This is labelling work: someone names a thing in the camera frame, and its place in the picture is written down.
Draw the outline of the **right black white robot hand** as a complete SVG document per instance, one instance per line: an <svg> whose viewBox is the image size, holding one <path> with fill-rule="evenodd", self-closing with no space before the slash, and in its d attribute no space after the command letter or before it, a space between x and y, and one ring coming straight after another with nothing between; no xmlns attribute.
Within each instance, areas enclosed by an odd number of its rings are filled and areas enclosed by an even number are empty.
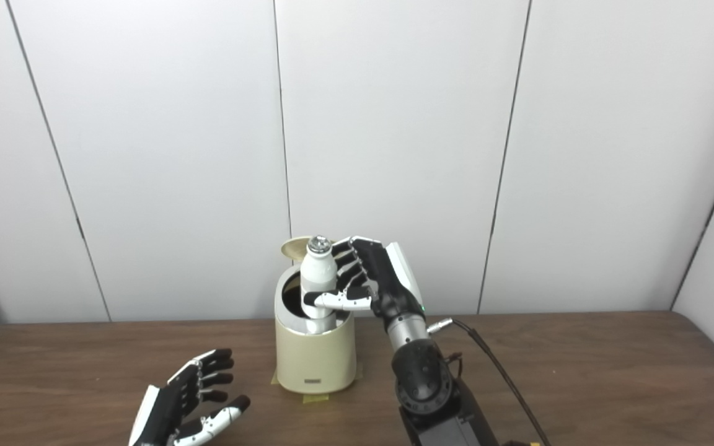
<svg viewBox="0 0 714 446"><path fill-rule="evenodd" d="M413 291L413 276L402 265L396 243L354 236L330 248L335 262L335 283L322 291L303 291L305 308L346 312L371 311L386 323L403 315L425 316L424 305Z"/></svg>

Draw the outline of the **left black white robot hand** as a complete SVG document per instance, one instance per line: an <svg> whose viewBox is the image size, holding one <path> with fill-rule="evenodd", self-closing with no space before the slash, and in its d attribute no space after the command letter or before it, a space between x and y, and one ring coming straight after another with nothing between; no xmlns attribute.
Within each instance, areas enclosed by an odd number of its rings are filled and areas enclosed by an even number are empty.
<svg viewBox="0 0 714 446"><path fill-rule="evenodd" d="M141 401L129 445L206 445L250 407L250 398L215 389L232 383L232 350L216 348L186 362L163 387L150 385Z"/></svg>

